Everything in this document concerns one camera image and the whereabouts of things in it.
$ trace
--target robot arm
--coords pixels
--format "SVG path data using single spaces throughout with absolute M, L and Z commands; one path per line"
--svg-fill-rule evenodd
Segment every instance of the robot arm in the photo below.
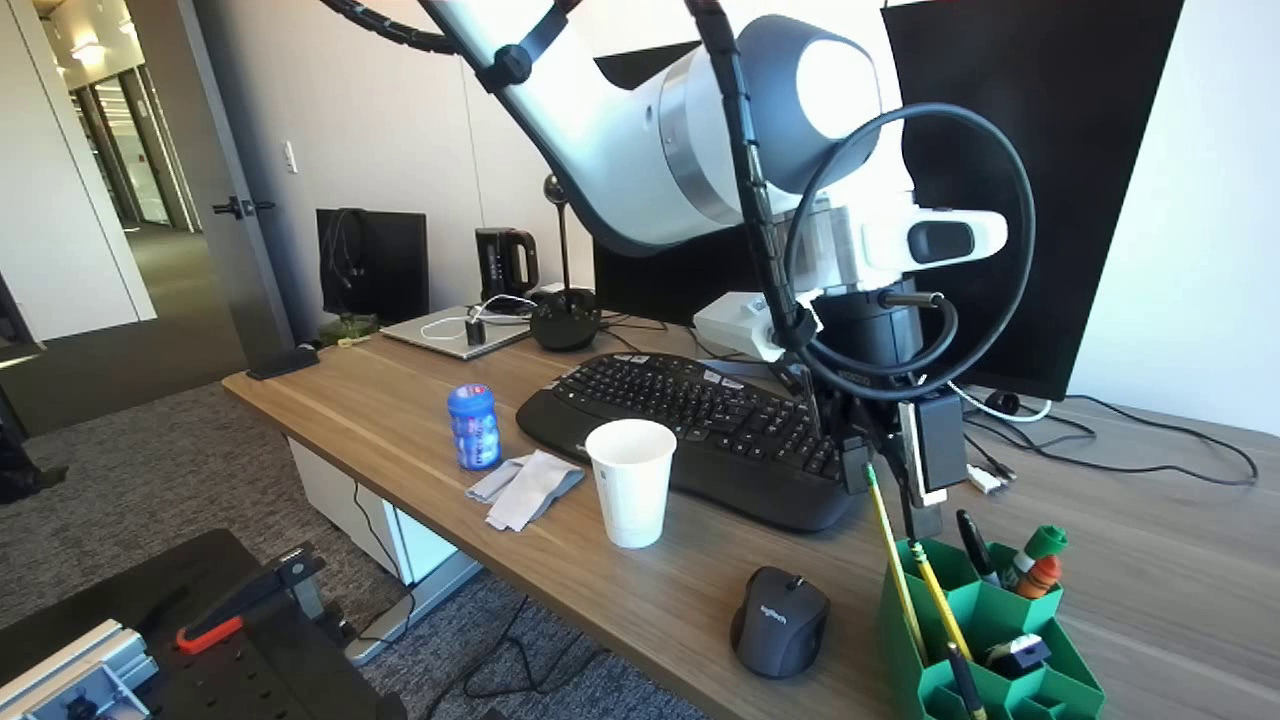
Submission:
M 551 0 L 425 0 L 425 13 L 459 46 L 484 77 L 491 61 L 530 37 Z M 900 103 L 897 64 L 871 0 L 736 0 L 736 51 L 751 94 L 758 173 L 773 211 L 801 206 L 808 177 L 852 129 Z M 569 180 L 577 211 L 633 244 L 679 244 L 744 220 L 719 86 L 707 49 L 638 86 L 616 90 L 600 77 L 570 23 L 538 49 L 520 86 L 491 90 L 520 129 Z M 978 262 L 1005 248 L 990 211 L 927 211 L 912 206 L 900 164 L 900 129 L 848 167 L 828 173 L 823 226 L 808 242 L 810 264 L 790 287 L 877 294 L 906 274 Z M 920 252 L 917 226 L 963 230 L 960 252 Z

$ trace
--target computer mouse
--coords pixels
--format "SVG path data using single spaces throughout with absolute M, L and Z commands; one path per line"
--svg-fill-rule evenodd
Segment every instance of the computer mouse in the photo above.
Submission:
M 801 677 L 828 629 L 828 595 L 782 569 L 755 569 L 732 617 L 732 651 L 755 677 Z

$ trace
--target green container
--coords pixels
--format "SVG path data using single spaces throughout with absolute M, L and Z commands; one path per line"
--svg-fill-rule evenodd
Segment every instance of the green container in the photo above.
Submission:
M 924 539 L 924 556 L 931 565 L 931 574 L 945 586 L 948 610 L 966 640 L 971 651 L 971 679 L 978 694 L 978 703 L 986 709 L 986 718 L 1005 718 L 1005 720 L 1082 720 L 1082 718 L 1101 718 L 1102 709 L 1102 694 L 1091 679 L 1091 673 L 1082 668 L 1078 651 L 1073 649 L 1073 640 L 1065 636 L 1065 629 L 1057 623 L 1057 610 L 1065 600 L 1065 589 L 1053 589 L 1036 600 L 1005 594 L 990 579 L 978 579 L 976 569 L 966 565 L 966 556 L 952 544 L 931 544 Z M 917 574 L 917 556 L 906 551 L 906 544 L 900 544 L 900 561 L 902 561 L 902 576 L 906 576 L 906 595 L 912 610 L 920 617 L 920 634 L 924 634 L 924 655 L 906 636 L 902 623 L 902 610 L 897 600 L 890 589 L 890 574 L 883 574 L 883 594 L 878 594 L 878 636 L 890 660 L 890 677 L 897 677 L 897 695 L 902 718 L 935 718 L 935 720 L 960 720 L 963 702 L 954 695 L 954 677 L 952 664 L 945 660 L 948 649 L 948 634 L 938 623 L 938 613 Z M 1000 677 L 990 668 L 982 668 L 986 649 L 1011 636 L 1036 634 L 1049 645 L 1049 664 L 1022 677 Z

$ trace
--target wooden desk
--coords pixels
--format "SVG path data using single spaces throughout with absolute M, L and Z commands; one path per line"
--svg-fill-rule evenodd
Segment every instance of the wooden desk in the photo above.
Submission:
M 877 636 L 883 549 L 871 526 L 802 539 L 673 495 L 668 536 L 644 551 L 616 551 L 603 539 L 593 484 L 520 536 L 484 526 L 484 510 L 469 500 L 476 476 L 454 473 L 453 461 L 447 389 L 491 384 L 502 401 L 507 447 L 526 452 L 511 412 L 577 361 L 511 344 L 454 366 L 366 342 L 324 351 L 316 369 L 293 375 L 231 375 L 228 393 L 710 713 L 897 718 Z M 1184 463 L 1231 473 L 1200 446 L 1142 441 L 1131 447 L 1135 430 L 1109 417 L 1087 417 L 1087 423 L 1102 433 L 1094 452 L 1127 447 L 1121 461 L 1142 447 L 1154 461 L 1200 452 Z M 1005 452 L 1021 484 L 1005 500 L 963 492 L 990 539 L 1017 544 L 1043 521 L 1073 533 L 1065 629 L 1117 718 L 1280 718 L 1280 621 L 1273 621 L 1280 495 L 1267 476 L 1280 467 L 1280 446 L 1226 438 L 1254 452 L 1259 488 L 1094 476 Z M 802 679 L 755 679 L 727 651 L 732 613 L 758 565 L 790 569 L 830 595 L 823 651 Z

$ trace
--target black keyboard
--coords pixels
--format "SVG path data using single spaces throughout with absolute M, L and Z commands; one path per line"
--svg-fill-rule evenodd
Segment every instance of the black keyboard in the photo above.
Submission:
M 802 536 L 823 536 L 852 517 L 838 452 L 814 433 L 802 401 L 684 355 L 593 355 L 526 396 L 514 423 L 534 446 L 588 461 L 588 433 L 619 417 L 661 419 L 679 438 L 675 492 Z

